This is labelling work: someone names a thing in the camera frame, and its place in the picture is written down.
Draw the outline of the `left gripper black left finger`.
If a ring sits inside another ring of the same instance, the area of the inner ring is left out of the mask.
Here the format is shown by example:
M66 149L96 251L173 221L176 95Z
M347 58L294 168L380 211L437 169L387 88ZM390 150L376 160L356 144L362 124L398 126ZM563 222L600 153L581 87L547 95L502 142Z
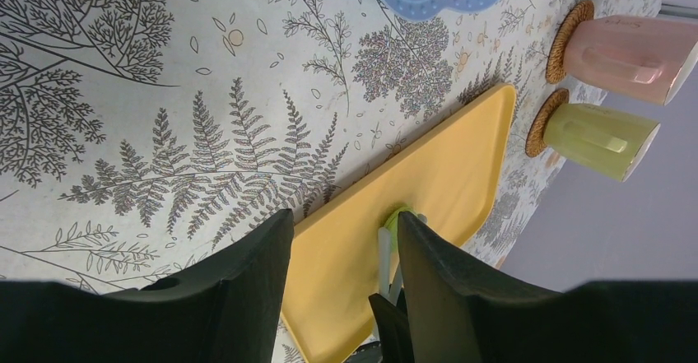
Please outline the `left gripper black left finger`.
M4 362L269 362L294 237L283 209L142 289L1 284Z

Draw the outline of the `green ceramic mug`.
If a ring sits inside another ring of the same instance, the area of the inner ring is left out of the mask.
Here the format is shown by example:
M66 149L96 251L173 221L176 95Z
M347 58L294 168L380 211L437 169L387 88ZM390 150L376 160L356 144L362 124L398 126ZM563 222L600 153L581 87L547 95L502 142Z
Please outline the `green ceramic mug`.
M566 159L625 182L656 138L661 123L600 105L563 104L543 141Z

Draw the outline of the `green macaron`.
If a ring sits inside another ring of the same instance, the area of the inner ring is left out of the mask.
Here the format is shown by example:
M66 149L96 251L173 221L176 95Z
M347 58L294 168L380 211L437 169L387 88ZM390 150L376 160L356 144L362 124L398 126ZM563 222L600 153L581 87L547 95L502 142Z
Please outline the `green macaron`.
M402 206L394 210L383 224L383 228L387 229L392 237L396 237L398 234L398 217L403 212L411 213L412 215L416 214L416 212L411 207Z

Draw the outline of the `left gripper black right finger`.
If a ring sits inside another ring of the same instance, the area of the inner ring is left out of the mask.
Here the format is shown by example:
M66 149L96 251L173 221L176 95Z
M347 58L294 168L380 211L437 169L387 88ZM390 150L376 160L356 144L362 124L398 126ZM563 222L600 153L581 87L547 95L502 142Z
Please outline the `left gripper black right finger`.
M694 362L694 281L591 281L556 292L452 245L409 212L398 218L418 362Z

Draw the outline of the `pink ceramic mug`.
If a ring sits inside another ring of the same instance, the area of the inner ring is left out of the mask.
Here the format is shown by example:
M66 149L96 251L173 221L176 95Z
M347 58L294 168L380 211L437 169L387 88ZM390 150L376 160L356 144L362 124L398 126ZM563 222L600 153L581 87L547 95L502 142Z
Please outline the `pink ceramic mug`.
M667 105L697 63L697 24L614 15L580 23L565 47L565 72L590 86Z

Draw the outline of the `yellow serving tray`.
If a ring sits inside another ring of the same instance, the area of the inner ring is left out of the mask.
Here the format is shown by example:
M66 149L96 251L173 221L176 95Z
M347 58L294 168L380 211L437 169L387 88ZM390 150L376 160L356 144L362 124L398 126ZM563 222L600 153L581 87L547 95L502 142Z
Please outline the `yellow serving tray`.
M369 297L399 266L400 212L457 246L481 228L516 100L513 86L493 86L296 226L282 320L306 361L342 362L370 336Z

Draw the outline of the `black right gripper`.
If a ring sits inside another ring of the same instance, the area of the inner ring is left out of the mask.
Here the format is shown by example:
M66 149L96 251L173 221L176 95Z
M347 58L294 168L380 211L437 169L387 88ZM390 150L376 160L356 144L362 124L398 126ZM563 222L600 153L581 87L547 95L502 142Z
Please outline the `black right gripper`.
M379 340L358 347L348 363L399 362L414 363L412 340L403 293L396 304L375 293L368 298L374 319L377 320Z

